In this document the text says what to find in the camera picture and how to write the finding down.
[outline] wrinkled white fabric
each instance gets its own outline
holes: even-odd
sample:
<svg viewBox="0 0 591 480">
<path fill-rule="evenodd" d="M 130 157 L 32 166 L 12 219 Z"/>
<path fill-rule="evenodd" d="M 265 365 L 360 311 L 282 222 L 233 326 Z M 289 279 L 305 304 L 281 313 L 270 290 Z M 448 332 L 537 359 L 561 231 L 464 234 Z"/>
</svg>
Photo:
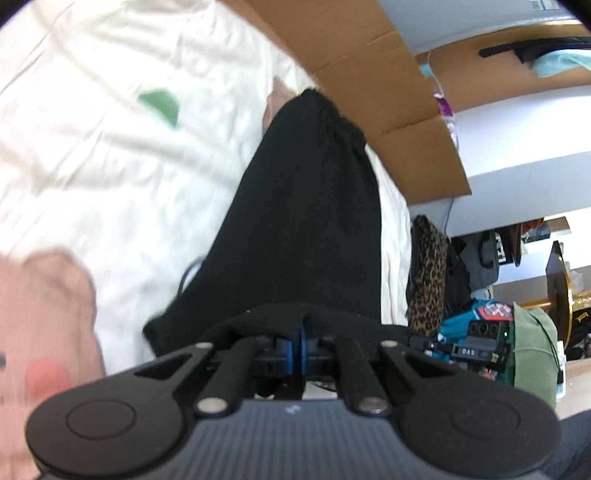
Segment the wrinkled white fabric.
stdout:
<svg viewBox="0 0 591 480">
<path fill-rule="evenodd" d="M 146 361 L 141 329 L 207 254 L 261 140 L 273 77 L 313 83 L 213 0 L 35 0 L 0 30 L 0 64 L 0 251 L 70 248 L 96 283 L 107 372 Z M 162 88 L 179 101 L 176 129 L 137 102 Z M 382 321 L 406 324 L 408 210 L 370 158 Z"/>
</svg>

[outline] leopard print bag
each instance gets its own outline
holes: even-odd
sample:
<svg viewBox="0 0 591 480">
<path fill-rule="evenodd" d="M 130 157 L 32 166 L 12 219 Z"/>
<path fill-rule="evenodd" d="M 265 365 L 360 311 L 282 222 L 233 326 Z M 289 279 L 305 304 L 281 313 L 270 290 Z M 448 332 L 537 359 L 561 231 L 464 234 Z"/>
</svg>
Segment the leopard print bag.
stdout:
<svg viewBox="0 0 591 480">
<path fill-rule="evenodd" d="M 444 320 L 449 240 L 427 217 L 414 219 L 413 255 L 408 279 L 408 326 L 427 337 L 437 335 Z"/>
</svg>

